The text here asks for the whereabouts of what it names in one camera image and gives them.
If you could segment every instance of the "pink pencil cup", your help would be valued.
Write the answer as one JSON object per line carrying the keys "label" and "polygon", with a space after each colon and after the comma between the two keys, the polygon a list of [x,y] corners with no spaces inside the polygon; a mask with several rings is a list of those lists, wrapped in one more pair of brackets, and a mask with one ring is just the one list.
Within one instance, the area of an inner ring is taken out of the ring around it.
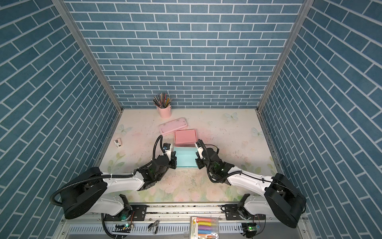
{"label": "pink pencil cup", "polygon": [[164,109],[157,107],[157,109],[161,118],[167,119],[171,117],[171,106],[168,106],[167,108],[164,108]]}

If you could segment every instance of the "yellow highlighter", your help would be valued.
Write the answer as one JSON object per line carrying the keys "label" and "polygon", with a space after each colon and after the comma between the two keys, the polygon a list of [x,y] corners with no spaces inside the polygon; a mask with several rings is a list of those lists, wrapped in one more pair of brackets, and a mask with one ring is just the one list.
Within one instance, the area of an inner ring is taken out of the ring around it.
{"label": "yellow highlighter", "polygon": [[201,226],[211,226],[211,223],[210,222],[206,222],[206,221],[199,221],[198,225],[201,225]]}

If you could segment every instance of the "mounting plate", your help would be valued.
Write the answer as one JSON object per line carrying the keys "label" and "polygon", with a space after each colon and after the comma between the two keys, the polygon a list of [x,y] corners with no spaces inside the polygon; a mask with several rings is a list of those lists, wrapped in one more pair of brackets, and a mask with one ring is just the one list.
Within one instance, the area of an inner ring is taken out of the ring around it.
{"label": "mounting plate", "polygon": [[[131,205],[133,214],[133,221],[144,221],[146,216],[147,205]],[[121,221],[118,216],[105,215],[105,221]]]}
{"label": "mounting plate", "polygon": [[[243,220],[243,218],[238,213],[238,207],[236,204],[225,204],[222,206],[224,208],[225,213],[225,219],[227,221],[237,221],[237,220]],[[253,215],[249,220],[264,220],[265,215],[264,214],[256,214]]]}

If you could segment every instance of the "pink pencil case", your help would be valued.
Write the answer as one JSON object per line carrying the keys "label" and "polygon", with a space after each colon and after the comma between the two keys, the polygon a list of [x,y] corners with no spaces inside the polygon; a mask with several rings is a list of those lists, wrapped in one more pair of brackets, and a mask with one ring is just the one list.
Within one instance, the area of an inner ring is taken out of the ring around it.
{"label": "pink pencil case", "polygon": [[161,135],[168,135],[176,130],[187,128],[187,122],[185,118],[179,118],[159,126],[159,132]]}

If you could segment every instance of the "metal clip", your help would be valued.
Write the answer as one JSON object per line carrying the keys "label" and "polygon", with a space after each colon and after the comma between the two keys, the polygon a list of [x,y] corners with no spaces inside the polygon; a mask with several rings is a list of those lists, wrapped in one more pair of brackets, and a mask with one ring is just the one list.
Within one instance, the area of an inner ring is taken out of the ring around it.
{"label": "metal clip", "polygon": [[148,228],[149,231],[151,231],[151,229],[153,227],[155,227],[155,229],[153,230],[152,233],[156,234],[158,232],[158,229],[159,229],[158,224],[159,224],[159,220],[156,220],[154,223],[151,223],[147,228]]}

